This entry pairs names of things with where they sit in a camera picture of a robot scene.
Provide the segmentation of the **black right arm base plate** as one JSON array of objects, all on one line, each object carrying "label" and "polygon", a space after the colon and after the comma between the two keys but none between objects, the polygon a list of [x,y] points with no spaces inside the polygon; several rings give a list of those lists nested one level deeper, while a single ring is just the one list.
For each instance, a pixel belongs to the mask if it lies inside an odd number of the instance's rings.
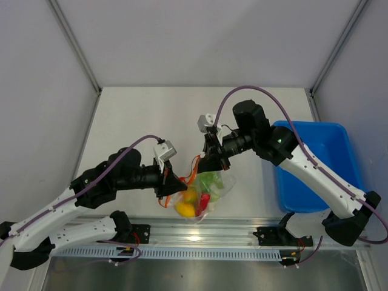
[{"label": "black right arm base plate", "polygon": [[260,246],[313,246],[313,239],[311,237],[304,236],[302,238],[296,238],[284,227],[257,227],[253,232],[253,236],[257,237]]}]

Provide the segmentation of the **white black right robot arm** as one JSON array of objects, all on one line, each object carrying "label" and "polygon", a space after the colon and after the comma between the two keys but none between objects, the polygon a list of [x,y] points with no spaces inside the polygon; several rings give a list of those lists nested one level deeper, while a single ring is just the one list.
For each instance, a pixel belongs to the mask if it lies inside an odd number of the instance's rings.
[{"label": "white black right robot arm", "polygon": [[350,247],[362,239],[361,233],[381,201],[379,194],[366,193],[342,179],[291,129],[270,125],[263,108],[254,101],[241,101],[232,112],[238,127],[226,136],[216,115],[199,117],[198,128],[205,138],[199,173],[228,170],[231,157],[253,150],[261,159],[298,178],[329,207],[321,212],[286,214],[276,233],[281,243],[288,245],[304,236],[328,236]]}]

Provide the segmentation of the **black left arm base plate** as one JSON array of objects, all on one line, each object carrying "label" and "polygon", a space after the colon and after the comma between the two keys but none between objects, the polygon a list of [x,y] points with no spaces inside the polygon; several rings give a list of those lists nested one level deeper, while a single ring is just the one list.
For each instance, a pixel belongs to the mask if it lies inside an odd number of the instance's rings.
[{"label": "black left arm base plate", "polygon": [[132,232],[124,240],[124,243],[129,244],[148,244],[151,235],[151,225],[149,224],[133,224]]}]

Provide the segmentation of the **clear zip bag red zipper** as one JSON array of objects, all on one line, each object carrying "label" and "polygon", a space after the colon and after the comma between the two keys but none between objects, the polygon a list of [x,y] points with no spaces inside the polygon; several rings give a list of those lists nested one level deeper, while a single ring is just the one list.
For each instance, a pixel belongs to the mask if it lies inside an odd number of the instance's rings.
[{"label": "clear zip bag red zipper", "polygon": [[225,172],[199,173],[199,163],[204,157],[203,152],[196,155],[192,160],[190,175],[179,178],[186,184],[187,190],[158,200],[161,207],[173,208],[180,217],[190,223],[199,223],[214,211],[219,200],[236,184],[235,177]]}]

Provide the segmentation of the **white cauliflower green leaves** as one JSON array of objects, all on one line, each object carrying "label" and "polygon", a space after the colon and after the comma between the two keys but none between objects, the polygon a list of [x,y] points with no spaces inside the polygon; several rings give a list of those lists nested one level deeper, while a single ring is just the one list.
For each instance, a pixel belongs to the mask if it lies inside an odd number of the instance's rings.
[{"label": "white cauliflower green leaves", "polygon": [[210,201],[208,204],[208,211],[214,211],[217,202],[225,195],[225,187],[219,188],[217,185],[213,184],[210,186],[209,194]]}]

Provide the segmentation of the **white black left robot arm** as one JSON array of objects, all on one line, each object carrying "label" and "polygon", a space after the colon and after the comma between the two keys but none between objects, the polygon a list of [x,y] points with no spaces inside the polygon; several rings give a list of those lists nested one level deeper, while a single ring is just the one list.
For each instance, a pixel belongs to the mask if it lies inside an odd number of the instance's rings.
[{"label": "white black left robot arm", "polygon": [[67,223],[101,205],[114,201],[119,191],[153,189],[158,199],[187,189],[169,161],[173,146],[162,142],[154,147],[150,166],[141,164],[141,154],[125,147],[95,168],[86,170],[68,188],[37,214],[19,223],[1,223],[1,266],[33,269],[69,247],[91,242],[129,243],[133,226],[123,211],[88,224]]}]

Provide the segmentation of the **orange yellow mango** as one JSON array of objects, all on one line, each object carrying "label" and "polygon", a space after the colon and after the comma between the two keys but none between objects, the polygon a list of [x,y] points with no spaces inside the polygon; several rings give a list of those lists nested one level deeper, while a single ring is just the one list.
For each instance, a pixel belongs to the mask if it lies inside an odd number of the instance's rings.
[{"label": "orange yellow mango", "polygon": [[196,216],[196,209],[193,204],[179,202],[175,205],[177,213],[185,218],[194,218]]}]

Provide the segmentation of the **red chili pepper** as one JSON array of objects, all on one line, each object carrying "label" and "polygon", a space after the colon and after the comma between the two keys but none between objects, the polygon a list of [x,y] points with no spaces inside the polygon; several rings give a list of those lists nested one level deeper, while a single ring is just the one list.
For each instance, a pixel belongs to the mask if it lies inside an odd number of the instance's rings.
[{"label": "red chili pepper", "polygon": [[196,217],[201,216],[205,212],[205,210],[210,202],[210,198],[211,198],[211,196],[209,193],[202,193],[201,194],[198,205],[196,207]]}]

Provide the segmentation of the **green grape bunch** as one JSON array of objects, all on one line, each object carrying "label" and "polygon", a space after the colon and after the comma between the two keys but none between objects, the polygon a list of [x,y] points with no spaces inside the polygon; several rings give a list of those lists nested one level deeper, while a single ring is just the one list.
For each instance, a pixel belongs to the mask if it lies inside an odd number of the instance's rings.
[{"label": "green grape bunch", "polygon": [[224,187],[222,176],[219,172],[203,172],[197,178],[201,191],[204,193],[209,193],[210,186],[213,184],[219,188]]}]

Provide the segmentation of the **red orange mango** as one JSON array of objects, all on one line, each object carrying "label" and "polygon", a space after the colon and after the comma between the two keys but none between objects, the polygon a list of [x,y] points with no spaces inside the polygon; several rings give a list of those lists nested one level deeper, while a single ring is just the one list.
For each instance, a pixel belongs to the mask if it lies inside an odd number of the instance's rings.
[{"label": "red orange mango", "polygon": [[195,204],[198,199],[196,190],[186,190],[182,193],[182,198],[185,203]]}]

